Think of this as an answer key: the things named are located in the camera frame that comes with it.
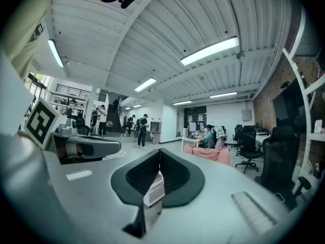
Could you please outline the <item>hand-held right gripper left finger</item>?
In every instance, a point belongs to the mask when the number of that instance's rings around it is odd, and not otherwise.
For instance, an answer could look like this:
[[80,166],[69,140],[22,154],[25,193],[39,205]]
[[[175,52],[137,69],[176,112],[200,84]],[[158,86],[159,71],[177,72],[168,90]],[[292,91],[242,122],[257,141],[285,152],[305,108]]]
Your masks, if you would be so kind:
[[111,187],[118,198],[124,204],[138,207],[135,220],[123,228],[138,238],[146,233],[143,197],[158,175],[159,164],[160,150],[155,149],[118,168],[111,176]]

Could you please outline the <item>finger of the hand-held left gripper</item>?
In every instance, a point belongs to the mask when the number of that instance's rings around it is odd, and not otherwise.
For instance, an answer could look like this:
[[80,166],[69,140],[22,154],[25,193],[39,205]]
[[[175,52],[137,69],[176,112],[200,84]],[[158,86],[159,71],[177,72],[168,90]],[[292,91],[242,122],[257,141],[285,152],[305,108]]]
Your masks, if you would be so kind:
[[64,138],[68,142],[75,142],[75,143],[99,143],[99,142],[117,142],[117,140],[110,140],[107,138],[96,137],[96,136],[87,136],[87,135],[80,135],[80,134],[60,134],[58,132],[52,132],[53,136]]
[[96,162],[120,150],[121,143],[118,141],[68,142],[58,148],[58,159],[61,164]]

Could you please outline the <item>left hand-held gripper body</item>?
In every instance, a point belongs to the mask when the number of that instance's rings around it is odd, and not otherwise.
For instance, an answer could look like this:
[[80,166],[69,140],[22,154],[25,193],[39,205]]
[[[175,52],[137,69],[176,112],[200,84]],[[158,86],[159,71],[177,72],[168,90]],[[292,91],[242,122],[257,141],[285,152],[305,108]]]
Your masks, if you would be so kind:
[[75,144],[72,144],[72,154],[68,150],[69,138],[78,135],[76,121],[61,115],[42,98],[36,102],[24,129],[42,150],[55,153],[63,164],[68,162],[68,157],[78,155]]

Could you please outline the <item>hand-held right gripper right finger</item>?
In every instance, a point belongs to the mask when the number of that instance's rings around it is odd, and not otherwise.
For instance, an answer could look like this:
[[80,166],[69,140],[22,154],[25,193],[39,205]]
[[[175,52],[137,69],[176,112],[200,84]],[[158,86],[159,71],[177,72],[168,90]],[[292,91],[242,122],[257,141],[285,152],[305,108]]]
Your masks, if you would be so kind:
[[165,188],[163,208],[190,204],[205,185],[205,176],[197,165],[165,148],[160,150],[160,172],[164,178]]

